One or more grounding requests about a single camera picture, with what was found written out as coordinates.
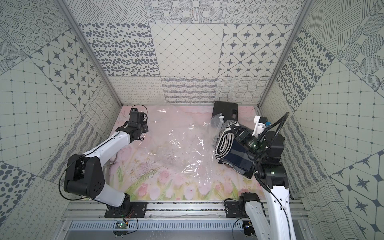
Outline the black white herringbone knit blanket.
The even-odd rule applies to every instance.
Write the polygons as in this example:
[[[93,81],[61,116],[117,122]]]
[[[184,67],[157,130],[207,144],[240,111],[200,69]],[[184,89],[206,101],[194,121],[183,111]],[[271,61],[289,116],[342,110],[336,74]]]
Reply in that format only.
[[[221,130],[219,131],[214,140],[214,156],[216,159],[220,160],[230,152],[233,145],[233,141],[235,139],[231,127],[239,126],[240,124],[237,121],[228,120],[224,122]]]

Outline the dark grey blanket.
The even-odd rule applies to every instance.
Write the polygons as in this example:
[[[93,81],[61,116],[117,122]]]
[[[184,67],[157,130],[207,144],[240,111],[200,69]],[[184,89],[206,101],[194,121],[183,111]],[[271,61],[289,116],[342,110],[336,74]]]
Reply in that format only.
[[[234,141],[229,153],[219,160],[219,164],[231,167],[240,175],[251,179],[253,176],[252,163],[254,155],[249,153],[241,144]]]

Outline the clear plastic vacuum bag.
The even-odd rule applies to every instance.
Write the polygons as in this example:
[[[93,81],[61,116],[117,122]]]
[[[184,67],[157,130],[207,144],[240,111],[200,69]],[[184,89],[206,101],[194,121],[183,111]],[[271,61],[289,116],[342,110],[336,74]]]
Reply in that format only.
[[[224,124],[212,107],[150,106],[149,132],[130,144],[133,159],[207,185],[213,176],[215,141]]]

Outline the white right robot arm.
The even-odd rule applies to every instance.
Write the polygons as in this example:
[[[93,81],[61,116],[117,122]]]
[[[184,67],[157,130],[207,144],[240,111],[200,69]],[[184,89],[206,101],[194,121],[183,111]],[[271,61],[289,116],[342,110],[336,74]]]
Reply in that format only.
[[[245,150],[251,161],[249,175],[255,177],[263,188],[269,214],[265,215],[259,196],[243,193],[239,198],[239,211],[251,220],[259,240],[296,239],[290,209],[290,190],[287,172],[281,163],[285,138],[280,134],[289,113],[285,113],[273,124],[261,116],[255,116],[253,130],[236,121],[227,121],[218,139],[217,159],[231,152],[238,154],[233,144]]]

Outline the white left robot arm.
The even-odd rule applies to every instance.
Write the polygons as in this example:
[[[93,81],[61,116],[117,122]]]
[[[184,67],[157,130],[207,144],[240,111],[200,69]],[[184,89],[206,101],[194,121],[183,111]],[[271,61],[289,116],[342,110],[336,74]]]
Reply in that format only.
[[[64,182],[59,185],[59,189],[80,196],[78,201],[88,198],[110,208],[127,211],[130,196],[106,183],[103,168],[121,149],[135,141],[142,141],[142,135],[148,132],[148,112],[140,112],[133,106],[129,120],[118,127],[111,137],[95,148],[68,159],[67,168],[61,176]]]

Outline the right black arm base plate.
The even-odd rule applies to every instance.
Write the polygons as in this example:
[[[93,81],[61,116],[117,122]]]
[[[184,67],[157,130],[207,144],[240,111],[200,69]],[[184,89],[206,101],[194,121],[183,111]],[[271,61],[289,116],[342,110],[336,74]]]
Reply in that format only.
[[[264,205],[256,193],[241,193],[238,200],[225,199],[223,204],[225,206],[227,218],[248,218],[246,213],[246,202],[256,201],[261,204],[262,210],[265,213]]]

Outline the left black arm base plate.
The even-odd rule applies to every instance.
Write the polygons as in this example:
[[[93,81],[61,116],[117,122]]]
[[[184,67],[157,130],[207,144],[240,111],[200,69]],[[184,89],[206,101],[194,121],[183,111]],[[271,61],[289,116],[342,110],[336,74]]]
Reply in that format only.
[[[125,195],[124,201],[120,207],[107,205],[107,210],[104,215],[105,218],[128,218],[129,216],[137,218],[145,217],[148,202],[131,202],[131,197],[128,194]]]

